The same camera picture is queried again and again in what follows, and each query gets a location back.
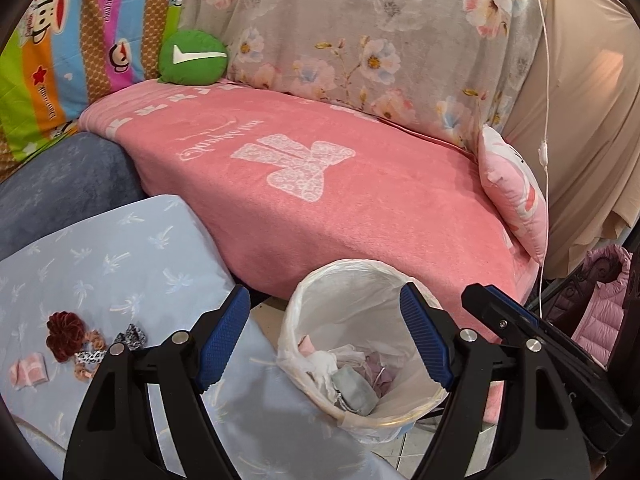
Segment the black white leopard scrunchie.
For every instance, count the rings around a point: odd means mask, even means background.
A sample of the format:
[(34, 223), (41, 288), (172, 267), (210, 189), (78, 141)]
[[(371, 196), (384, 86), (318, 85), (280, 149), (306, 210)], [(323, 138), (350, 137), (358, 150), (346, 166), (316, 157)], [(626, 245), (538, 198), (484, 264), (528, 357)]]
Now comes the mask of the black white leopard scrunchie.
[(104, 356), (105, 350), (81, 351), (75, 354), (75, 362), (83, 366), (99, 365)]

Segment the brown leopard scrunchie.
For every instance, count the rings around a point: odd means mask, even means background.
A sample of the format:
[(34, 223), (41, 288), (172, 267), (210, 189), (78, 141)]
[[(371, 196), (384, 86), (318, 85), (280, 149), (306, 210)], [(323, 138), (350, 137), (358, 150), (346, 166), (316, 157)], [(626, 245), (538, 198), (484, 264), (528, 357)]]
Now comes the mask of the brown leopard scrunchie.
[(84, 345), (74, 354), (74, 376), (81, 382), (90, 382), (105, 356), (107, 344), (98, 330), (85, 333)]

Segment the black white knit scrunchie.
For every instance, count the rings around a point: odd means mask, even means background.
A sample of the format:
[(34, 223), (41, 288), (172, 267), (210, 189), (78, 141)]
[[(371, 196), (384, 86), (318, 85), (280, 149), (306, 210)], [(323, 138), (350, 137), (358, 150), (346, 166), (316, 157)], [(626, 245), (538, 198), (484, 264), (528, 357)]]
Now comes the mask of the black white knit scrunchie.
[(139, 326), (130, 323), (124, 332), (116, 335), (114, 344), (123, 344), (129, 351), (136, 351), (146, 345), (146, 335)]

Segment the pink cloth piece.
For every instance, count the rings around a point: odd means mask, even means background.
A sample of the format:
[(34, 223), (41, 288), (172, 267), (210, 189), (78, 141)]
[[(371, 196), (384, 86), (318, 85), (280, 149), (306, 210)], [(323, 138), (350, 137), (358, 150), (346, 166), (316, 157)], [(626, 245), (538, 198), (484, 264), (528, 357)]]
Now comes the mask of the pink cloth piece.
[(35, 388), (49, 381), (46, 363), (40, 352), (32, 352), (16, 360), (9, 368), (9, 378), (15, 390)]

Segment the dark red scrunchie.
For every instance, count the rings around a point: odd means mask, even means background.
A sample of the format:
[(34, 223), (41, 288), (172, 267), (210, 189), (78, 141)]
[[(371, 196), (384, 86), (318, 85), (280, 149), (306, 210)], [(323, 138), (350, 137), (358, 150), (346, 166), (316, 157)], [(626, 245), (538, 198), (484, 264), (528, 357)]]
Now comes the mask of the dark red scrunchie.
[(64, 363), (84, 345), (85, 323), (74, 312), (58, 311), (47, 320), (46, 345), (59, 363)]

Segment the grey fabric pouch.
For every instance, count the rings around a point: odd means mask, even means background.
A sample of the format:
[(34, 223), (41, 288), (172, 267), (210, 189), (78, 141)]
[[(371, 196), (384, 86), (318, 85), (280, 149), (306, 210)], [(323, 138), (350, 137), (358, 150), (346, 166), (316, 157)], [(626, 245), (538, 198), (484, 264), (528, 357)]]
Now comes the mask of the grey fabric pouch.
[(378, 396), (374, 389), (366, 378), (349, 365), (333, 373), (331, 382), (337, 395), (337, 405), (344, 411), (368, 416), (378, 405)]

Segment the white red-trimmed cloth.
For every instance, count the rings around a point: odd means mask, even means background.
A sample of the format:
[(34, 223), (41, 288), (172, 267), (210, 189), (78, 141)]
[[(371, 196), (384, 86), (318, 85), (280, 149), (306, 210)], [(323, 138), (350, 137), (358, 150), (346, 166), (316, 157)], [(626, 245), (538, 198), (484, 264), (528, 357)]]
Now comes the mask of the white red-trimmed cloth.
[(307, 356), (312, 370), (309, 372), (318, 390), (331, 402), (338, 398), (333, 376), (338, 372), (337, 358), (332, 352), (318, 350)]

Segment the purple cloth bag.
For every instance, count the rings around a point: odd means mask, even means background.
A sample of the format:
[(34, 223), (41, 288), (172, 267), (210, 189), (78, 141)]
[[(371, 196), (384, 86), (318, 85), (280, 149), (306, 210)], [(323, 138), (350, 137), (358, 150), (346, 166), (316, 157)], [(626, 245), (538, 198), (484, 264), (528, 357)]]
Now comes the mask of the purple cloth bag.
[(386, 363), (378, 352), (370, 353), (364, 361), (362, 374), (379, 399), (392, 388), (397, 370)]

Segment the white-lined trash bin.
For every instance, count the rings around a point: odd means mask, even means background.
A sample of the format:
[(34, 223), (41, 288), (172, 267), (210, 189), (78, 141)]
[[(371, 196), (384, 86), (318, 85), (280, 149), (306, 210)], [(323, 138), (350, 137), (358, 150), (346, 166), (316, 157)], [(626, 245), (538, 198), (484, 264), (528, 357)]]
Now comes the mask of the white-lined trash bin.
[[(277, 348), (280, 369), (337, 427), (362, 443), (396, 439), (447, 395), (428, 376), (400, 313), (400, 291), (411, 280), (379, 261), (337, 260), (299, 282), (285, 311)], [(349, 365), (360, 375), (373, 352), (396, 368), (392, 388), (370, 415), (344, 411), (318, 390), (307, 360), (318, 350), (332, 352), (338, 369)]]

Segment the pink puffer jacket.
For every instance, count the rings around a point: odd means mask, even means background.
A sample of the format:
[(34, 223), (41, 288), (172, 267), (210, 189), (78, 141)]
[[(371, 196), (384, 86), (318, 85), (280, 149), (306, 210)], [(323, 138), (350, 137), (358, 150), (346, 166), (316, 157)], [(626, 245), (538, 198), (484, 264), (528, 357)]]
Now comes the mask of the pink puffer jacket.
[(544, 306), (544, 318), (604, 368), (624, 318), (632, 255), (620, 245), (587, 252)]

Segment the light blue palm-print cover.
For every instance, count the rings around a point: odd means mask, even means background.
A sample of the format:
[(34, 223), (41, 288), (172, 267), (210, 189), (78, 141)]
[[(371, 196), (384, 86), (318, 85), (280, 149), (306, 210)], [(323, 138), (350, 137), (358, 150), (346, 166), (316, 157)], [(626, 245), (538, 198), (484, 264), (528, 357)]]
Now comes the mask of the light blue palm-print cover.
[[(113, 339), (130, 323), (149, 344), (191, 327), (231, 292), (232, 277), (202, 222), (180, 198), (123, 206), (40, 238), (1, 263), (1, 367), (40, 352), (49, 381), (1, 395), (52, 474), (62, 474), (87, 387), (46, 345), (47, 320), (76, 313)], [(204, 394), (224, 448), (245, 479), (393, 479), (396, 469), (337, 428), (277, 366), (248, 323), (224, 377)]]

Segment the blue-grey plush pillow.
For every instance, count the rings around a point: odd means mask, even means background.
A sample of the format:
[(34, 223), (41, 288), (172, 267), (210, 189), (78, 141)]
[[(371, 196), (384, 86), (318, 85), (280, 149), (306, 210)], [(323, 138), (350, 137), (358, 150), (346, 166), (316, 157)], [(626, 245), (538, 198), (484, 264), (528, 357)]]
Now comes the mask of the blue-grey plush pillow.
[(91, 132), (74, 134), (1, 183), (1, 257), (145, 197), (121, 146)]

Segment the pink towel blanket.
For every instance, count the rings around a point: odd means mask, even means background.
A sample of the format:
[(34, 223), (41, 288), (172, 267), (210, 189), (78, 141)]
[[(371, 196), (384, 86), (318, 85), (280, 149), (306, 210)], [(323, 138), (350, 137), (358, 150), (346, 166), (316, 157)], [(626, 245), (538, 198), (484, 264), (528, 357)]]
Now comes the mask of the pink towel blanket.
[(97, 100), (79, 125), (126, 150), (145, 192), (185, 200), (229, 270), (268, 295), (290, 301), (322, 266), (374, 260), (479, 330), (465, 286), (516, 300), (533, 287), (537, 263), (475, 159), (356, 110), (228, 81), (147, 80)]

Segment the green round cushion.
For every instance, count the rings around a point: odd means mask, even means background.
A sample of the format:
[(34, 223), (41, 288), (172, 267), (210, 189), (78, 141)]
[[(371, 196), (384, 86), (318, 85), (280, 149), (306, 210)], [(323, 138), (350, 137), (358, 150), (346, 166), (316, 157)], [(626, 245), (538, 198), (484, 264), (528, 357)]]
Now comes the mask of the green round cushion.
[(178, 30), (160, 47), (160, 81), (183, 86), (213, 84), (226, 73), (228, 53), (216, 37), (200, 30)]

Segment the colourful monkey print pillow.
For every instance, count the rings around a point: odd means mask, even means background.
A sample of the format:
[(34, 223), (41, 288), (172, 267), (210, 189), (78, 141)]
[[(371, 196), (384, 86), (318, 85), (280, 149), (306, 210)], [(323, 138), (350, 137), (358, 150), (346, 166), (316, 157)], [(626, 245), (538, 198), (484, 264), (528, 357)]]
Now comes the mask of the colourful monkey print pillow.
[(1, 53), (1, 177), (78, 130), (94, 101), (158, 75), (182, 0), (32, 0)]

